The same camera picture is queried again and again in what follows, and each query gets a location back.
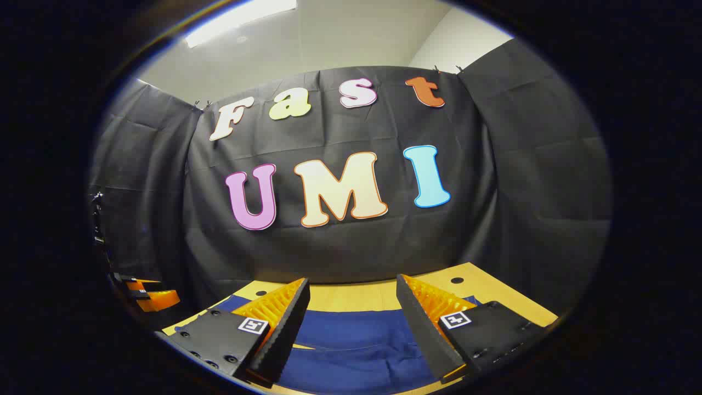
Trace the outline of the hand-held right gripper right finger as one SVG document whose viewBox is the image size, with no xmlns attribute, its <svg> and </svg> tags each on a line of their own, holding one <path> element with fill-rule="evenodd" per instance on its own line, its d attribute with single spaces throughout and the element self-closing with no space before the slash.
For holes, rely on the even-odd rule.
<svg viewBox="0 0 702 395">
<path fill-rule="evenodd" d="M 478 302 L 404 273 L 396 297 L 432 375 L 442 384 L 494 375 L 521 357 L 557 316 L 489 273 L 470 273 Z"/>
</svg>

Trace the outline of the blue denim jeans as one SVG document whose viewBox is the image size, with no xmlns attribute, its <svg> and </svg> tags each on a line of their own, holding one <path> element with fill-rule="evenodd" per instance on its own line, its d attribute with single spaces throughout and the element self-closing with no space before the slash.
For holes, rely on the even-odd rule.
<svg viewBox="0 0 702 395">
<path fill-rule="evenodd" d="M 313 289 L 276 385 L 314 395 L 396 395 L 440 381 L 394 290 L 343 297 Z"/>
</svg>

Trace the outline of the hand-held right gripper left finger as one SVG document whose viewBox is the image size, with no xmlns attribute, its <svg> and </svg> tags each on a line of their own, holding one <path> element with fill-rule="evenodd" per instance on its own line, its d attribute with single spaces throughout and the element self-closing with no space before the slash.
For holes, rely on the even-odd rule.
<svg viewBox="0 0 702 395">
<path fill-rule="evenodd" d="M 157 335 L 178 352 L 228 380 L 271 387 L 281 377 L 310 300 L 300 278 L 241 307 L 222 302 Z"/>
</svg>

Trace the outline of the black backdrop cloth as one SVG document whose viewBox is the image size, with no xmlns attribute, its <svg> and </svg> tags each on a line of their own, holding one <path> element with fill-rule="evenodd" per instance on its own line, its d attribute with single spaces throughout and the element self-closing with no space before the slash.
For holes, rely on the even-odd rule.
<svg viewBox="0 0 702 395">
<path fill-rule="evenodd" d="M 181 317 L 251 280 L 466 262 L 561 315 L 612 217 L 592 115 L 516 39 L 459 74 L 309 71 L 205 110 L 133 80 L 98 126 L 89 187 L 115 271 L 178 290 Z"/>
</svg>

